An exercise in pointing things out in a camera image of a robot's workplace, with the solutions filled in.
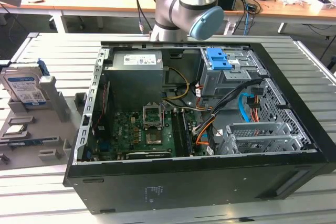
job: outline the wooden table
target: wooden table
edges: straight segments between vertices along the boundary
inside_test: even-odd
[[[336,25],[336,8],[321,10],[316,13],[312,11],[307,3],[284,5],[280,0],[258,1],[262,7],[262,12],[255,18],[257,22],[282,22],[278,33],[282,33],[287,23],[298,24],[328,24]],[[236,8],[242,10],[242,4],[237,2]]]
[[[155,17],[155,3],[152,0],[139,0],[146,17]],[[278,32],[282,32],[287,23],[297,24],[327,24],[336,25],[336,8],[322,10],[318,14],[309,9],[304,3],[283,5],[279,0],[258,1],[262,12],[255,17],[257,22],[282,23]],[[37,4],[24,4],[21,8],[8,6],[11,13],[44,14],[54,17],[59,33],[66,33],[67,26],[64,17],[70,16],[96,16],[98,27],[102,27],[102,18],[106,17],[137,17],[138,9],[135,0],[45,0]],[[244,14],[243,5],[237,1],[235,10],[225,11],[224,20],[228,21],[224,35],[231,35]]]

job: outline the motherboard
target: motherboard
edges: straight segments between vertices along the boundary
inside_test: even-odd
[[[162,119],[162,127],[145,127],[148,122]],[[98,139],[93,146],[93,158],[100,161],[165,158],[205,155],[192,137],[197,125],[193,111],[116,112],[111,138]]]

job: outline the robotic arm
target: robotic arm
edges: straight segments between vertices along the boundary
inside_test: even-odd
[[[221,26],[223,10],[217,0],[156,0],[151,41],[184,41],[211,37]]]

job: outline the metal workbench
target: metal workbench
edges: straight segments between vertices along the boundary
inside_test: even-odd
[[[101,41],[147,40],[139,35],[31,34],[13,60],[41,58],[65,97],[87,91]],[[290,37],[232,36],[223,42],[260,42],[336,142],[336,78]],[[9,95],[0,87],[0,123]],[[333,223],[336,172],[314,178],[286,200],[93,216],[72,188],[62,185],[66,166],[0,171],[0,223]]]

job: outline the table leg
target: table leg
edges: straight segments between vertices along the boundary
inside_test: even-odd
[[[7,21],[5,19],[5,14],[0,13],[0,26],[5,26],[5,25],[7,25]]]
[[[229,17],[223,35],[233,35],[239,17]]]
[[[279,26],[279,29],[278,29],[278,33],[283,34],[286,26],[287,26],[287,23],[281,23],[281,25]]]
[[[103,17],[97,17],[98,28],[104,28]]]
[[[60,34],[65,34],[68,32],[67,23],[65,22],[64,16],[53,15],[54,22],[56,25],[57,32]]]

